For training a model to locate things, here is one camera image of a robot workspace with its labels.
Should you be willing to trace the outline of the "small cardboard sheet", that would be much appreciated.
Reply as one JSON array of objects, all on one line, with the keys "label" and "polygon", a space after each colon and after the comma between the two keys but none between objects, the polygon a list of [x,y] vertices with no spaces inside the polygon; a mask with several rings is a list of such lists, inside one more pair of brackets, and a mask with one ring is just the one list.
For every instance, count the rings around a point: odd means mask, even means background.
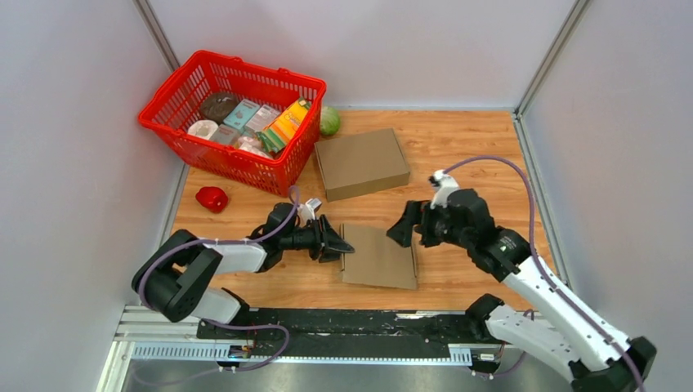
[{"label": "small cardboard sheet", "polygon": [[386,230],[343,224],[342,238],[355,249],[342,256],[341,280],[370,287],[418,289],[418,249],[401,247]]}]

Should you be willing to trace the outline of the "large brown cardboard box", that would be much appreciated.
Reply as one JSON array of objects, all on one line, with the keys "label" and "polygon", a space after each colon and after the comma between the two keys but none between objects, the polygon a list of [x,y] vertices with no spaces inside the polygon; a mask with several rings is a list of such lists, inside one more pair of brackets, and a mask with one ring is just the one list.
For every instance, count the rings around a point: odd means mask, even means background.
[{"label": "large brown cardboard box", "polygon": [[410,180],[392,128],[318,141],[315,154],[329,202],[406,186]]}]

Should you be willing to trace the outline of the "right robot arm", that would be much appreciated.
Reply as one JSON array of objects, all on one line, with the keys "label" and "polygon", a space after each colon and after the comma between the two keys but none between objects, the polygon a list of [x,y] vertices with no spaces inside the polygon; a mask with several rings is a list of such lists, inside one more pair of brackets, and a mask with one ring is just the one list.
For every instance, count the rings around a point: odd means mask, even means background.
[{"label": "right robot arm", "polygon": [[642,391],[656,356],[644,336],[629,337],[599,317],[577,297],[531,244],[494,223],[488,206],[472,189],[456,189],[445,199],[409,201],[387,237],[410,247],[448,243],[466,250],[477,268],[520,294],[545,323],[518,314],[498,297],[485,294],[468,309],[467,334],[491,337],[534,356],[562,375],[574,391]]}]

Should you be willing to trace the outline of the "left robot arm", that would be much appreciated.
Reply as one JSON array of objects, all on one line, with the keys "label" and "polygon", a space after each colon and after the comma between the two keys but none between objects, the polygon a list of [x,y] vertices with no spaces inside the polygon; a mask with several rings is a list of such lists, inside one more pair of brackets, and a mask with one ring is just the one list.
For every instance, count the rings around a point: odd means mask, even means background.
[{"label": "left robot arm", "polygon": [[337,261],[354,248],[318,215],[320,200],[277,203],[247,238],[213,240],[179,229],[132,278],[142,303],[172,323],[188,317],[217,323],[231,339],[244,336],[250,325],[248,304],[228,289],[210,285],[218,274],[263,273],[277,265],[286,251],[305,251],[318,262]]}]

